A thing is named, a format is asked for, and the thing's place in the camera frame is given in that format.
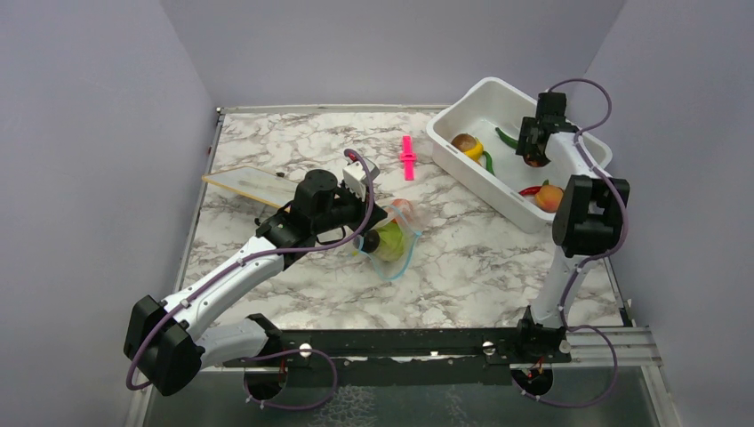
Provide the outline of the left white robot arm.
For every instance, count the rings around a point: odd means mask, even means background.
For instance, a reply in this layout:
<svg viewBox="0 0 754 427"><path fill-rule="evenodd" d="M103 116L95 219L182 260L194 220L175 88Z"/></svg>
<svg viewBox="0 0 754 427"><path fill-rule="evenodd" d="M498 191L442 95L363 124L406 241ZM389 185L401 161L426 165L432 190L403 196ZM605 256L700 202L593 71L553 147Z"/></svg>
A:
<svg viewBox="0 0 754 427"><path fill-rule="evenodd" d="M305 254L342 246L386 216L374 195L374 174L356 163L338 181L316 169L294 197L263 221L233 257L191 288L133 306L124 339L130 391L149 386L170 396L188 385L210 358L202 343L212 322L256 286L287 270Z"/></svg>

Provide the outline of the clear zip top bag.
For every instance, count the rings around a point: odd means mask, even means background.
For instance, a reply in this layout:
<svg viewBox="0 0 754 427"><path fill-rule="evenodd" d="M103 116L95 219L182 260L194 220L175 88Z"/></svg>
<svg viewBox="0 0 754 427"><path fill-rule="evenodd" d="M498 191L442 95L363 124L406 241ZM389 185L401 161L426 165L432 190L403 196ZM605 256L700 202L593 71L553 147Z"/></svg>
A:
<svg viewBox="0 0 754 427"><path fill-rule="evenodd" d="M390 282L407 271L429 213L404 198L396 198L382 209L388 216L354 239L351 255L367 259L380 279Z"/></svg>

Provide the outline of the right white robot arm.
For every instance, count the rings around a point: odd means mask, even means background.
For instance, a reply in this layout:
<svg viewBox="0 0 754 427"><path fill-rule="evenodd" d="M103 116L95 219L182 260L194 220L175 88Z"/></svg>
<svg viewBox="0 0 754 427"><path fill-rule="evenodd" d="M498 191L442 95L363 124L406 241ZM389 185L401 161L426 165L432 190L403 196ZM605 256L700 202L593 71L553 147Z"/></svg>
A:
<svg viewBox="0 0 754 427"><path fill-rule="evenodd" d="M598 165L582 134L566 119L566 95L553 91L539 94L534 115L523 118L519 132L516 153L527 165L554 165L567 179L552 222L553 263L512 341L515 354L526 362L558 352L577 289L593 263L625 239L630 185Z"/></svg>

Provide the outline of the dark maroon plum toy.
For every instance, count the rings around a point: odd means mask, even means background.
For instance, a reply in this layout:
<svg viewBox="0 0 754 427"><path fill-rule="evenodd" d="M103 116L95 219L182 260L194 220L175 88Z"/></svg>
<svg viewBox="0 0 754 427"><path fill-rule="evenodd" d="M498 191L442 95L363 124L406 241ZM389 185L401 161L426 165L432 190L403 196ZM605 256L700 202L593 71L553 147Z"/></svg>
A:
<svg viewBox="0 0 754 427"><path fill-rule="evenodd" d="M527 165L535 168L541 168L550 163L550 160L541 153L527 153L524 154L523 159Z"/></svg>

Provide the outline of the dark avocado toy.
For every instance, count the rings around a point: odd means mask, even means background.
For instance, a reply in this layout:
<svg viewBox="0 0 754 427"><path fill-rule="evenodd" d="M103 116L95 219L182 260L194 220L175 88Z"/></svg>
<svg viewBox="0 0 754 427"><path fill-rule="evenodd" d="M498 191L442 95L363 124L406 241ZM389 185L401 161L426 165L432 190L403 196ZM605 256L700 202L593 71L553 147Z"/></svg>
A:
<svg viewBox="0 0 754 427"><path fill-rule="evenodd" d="M381 244L381 236L378 230L367 231L362 238L361 251L367 254L374 253Z"/></svg>

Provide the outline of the green cabbage toy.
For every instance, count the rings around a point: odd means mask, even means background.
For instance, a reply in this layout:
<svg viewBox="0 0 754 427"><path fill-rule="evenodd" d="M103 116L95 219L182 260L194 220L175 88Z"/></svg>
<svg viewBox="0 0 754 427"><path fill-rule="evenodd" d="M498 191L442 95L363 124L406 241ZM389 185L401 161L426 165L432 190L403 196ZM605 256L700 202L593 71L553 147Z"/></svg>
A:
<svg viewBox="0 0 754 427"><path fill-rule="evenodd" d="M396 262L405 252L404 233L395 222L389 222L377 229L381 236L381 244L373 253L384 262Z"/></svg>

